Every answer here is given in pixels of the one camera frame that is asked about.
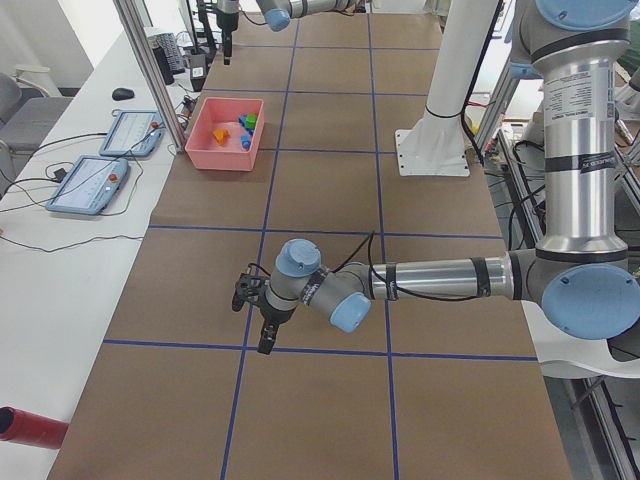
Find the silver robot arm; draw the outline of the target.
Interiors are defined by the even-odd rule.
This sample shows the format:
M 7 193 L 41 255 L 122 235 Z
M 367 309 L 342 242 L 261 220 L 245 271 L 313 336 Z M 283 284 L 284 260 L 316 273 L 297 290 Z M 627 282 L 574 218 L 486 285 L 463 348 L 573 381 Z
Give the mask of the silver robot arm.
M 348 261 L 327 269 L 315 244 L 286 242 L 274 270 L 242 273 L 231 307 L 263 317 L 258 349 L 307 305 L 344 332 L 375 299 L 464 302 L 493 295 L 538 304 L 548 321 L 586 340 L 639 319 L 639 286 L 614 230 L 614 65 L 629 44 L 631 1 L 521 1 L 513 56 L 543 79 L 545 224 L 536 246 L 493 258 L 409 263 Z
M 293 19 L 317 13 L 349 14 L 357 10 L 353 0 L 265 0 L 257 1 L 264 23 L 273 31 L 285 29 Z M 221 30 L 223 64 L 229 65 L 233 56 L 233 33 L 238 29 L 239 1 L 215 1 L 216 24 Z

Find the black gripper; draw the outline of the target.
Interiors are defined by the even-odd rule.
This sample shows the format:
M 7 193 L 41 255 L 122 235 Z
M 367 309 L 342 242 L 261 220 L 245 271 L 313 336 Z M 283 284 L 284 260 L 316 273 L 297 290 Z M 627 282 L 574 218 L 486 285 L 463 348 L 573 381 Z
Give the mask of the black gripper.
M 242 310 L 246 303 L 257 307 L 263 317 L 257 351 L 270 355 L 277 339 L 279 327 L 288 322 L 290 311 L 272 306 L 267 300 L 266 292 L 269 281 L 266 276 L 241 273 L 235 283 L 231 300 L 234 312 Z
M 235 14 L 220 14 L 219 28 L 222 34 L 223 63 L 229 65 L 233 54 L 233 32 L 236 30 Z

